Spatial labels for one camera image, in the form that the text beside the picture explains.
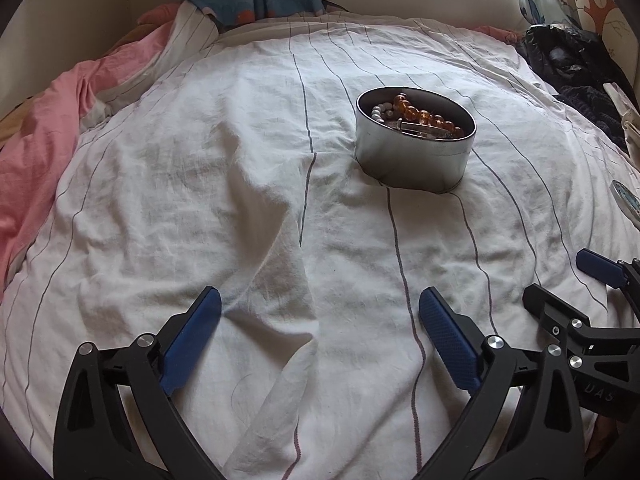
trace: amber bead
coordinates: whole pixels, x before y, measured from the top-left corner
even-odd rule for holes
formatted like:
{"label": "amber bead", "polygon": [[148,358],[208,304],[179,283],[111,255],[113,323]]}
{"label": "amber bead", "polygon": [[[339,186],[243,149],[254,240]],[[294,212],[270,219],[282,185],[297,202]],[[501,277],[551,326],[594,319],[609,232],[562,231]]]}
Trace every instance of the amber bead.
{"label": "amber bead", "polygon": [[431,117],[431,126],[435,126],[436,128],[443,128],[445,120],[441,115],[434,115]]}
{"label": "amber bead", "polygon": [[415,106],[408,106],[405,110],[404,110],[404,118],[407,121],[417,121],[418,120],[418,108],[416,108]]}
{"label": "amber bead", "polygon": [[418,112],[418,122],[420,124],[429,124],[429,119],[431,119],[431,114],[427,110],[420,110]]}

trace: metal tin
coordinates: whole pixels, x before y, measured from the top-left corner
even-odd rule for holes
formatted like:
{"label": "metal tin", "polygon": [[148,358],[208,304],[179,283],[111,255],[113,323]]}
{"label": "metal tin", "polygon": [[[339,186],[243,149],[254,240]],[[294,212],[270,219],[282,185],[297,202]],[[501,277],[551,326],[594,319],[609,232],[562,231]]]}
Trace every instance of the metal tin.
{"label": "metal tin", "polygon": [[[441,115],[460,126],[462,139],[425,139],[399,132],[371,118],[374,106],[407,95],[418,109]],[[455,188],[465,173],[476,137],[476,121],[462,106],[434,92],[417,88],[384,87],[364,92],[356,102],[355,155],[369,176],[391,187],[444,193]]]}

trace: pink blanket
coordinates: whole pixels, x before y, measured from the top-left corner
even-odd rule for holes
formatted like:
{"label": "pink blanket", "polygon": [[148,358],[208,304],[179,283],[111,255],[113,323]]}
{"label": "pink blanket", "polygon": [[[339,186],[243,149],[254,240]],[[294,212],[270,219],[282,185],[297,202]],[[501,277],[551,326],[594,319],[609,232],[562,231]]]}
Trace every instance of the pink blanket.
{"label": "pink blanket", "polygon": [[84,129],[82,120],[94,109],[96,95],[130,82],[158,58],[177,10],[177,6],[161,6],[155,14],[147,13],[147,19],[156,15],[164,25],[107,57],[80,62],[61,74],[34,102],[21,130],[0,152],[0,300],[17,270],[10,271],[12,262],[20,260],[18,256],[26,252],[47,219],[58,181]]}

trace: black cloth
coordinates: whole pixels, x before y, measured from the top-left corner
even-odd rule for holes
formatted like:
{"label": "black cloth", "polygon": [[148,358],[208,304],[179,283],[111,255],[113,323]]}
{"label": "black cloth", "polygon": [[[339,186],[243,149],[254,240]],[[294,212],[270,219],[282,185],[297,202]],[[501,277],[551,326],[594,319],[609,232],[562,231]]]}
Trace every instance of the black cloth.
{"label": "black cloth", "polygon": [[601,129],[609,139],[625,153],[625,131],[620,123],[620,115],[611,98],[592,86],[563,86],[556,99],[575,108]]}
{"label": "black cloth", "polygon": [[560,101],[578,110],[626,152],[620,116],[602,85],[617,83],[636,108],[638,101],[600,36],[565,25],[533,25],[516,50],[533,72],[556,89]]}

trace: silver pin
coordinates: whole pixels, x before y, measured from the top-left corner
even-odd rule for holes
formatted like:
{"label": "silver pin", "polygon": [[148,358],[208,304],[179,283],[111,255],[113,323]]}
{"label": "silver pin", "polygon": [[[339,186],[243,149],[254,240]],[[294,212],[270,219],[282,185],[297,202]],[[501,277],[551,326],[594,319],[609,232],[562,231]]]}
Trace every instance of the silver pin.
{"label": "silver pin", "polygon": [[80,348],[78,348],[78,353],[80,355],[89,355],[94,349],[94,346],[91,343],[82,343]]}
{"label": "silver pin", "polygon": [[494,350],[499,350],[504,346],[504,339],[497,335],[491,335],[486,339],[486,343]]}
{"label": "silver pin", "polygon": [[562,349],[558,345],[549,345],[546,347],[546,351],[549,352],[553,357],[558,357],[562,354]]}
{"label": "silver pin", "polygon": [[577,355],[574,355],[569,359],[569,364],[571,368],[580,368],[582,366],[582,359],[580,359]]}
{"label": "silver pin", "polygon": [[136,343],[138,343],[138,346],[141,348],[146,348],[154,343],[154,337],[151,334],[143,334],[138,338]]}

